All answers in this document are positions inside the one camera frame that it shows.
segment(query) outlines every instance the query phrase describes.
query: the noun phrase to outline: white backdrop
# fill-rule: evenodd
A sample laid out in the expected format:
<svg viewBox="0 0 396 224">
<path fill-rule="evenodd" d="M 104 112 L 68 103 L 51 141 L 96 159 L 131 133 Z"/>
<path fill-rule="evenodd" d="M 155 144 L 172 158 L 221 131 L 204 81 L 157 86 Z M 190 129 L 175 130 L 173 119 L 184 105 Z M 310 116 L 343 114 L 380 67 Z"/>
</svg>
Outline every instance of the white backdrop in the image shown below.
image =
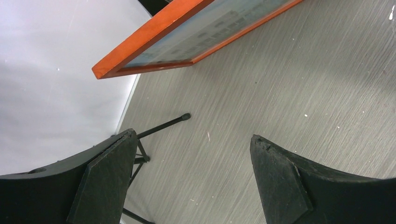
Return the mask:
<svg viewBox="0 0 396 224">
<path fill-rule="evenodd" d="M 113 134 L 135 76 L 91 67 L 149 14 L 137 0 L 0 1 L 0 175 L 26 172 Z"/>
</svg>

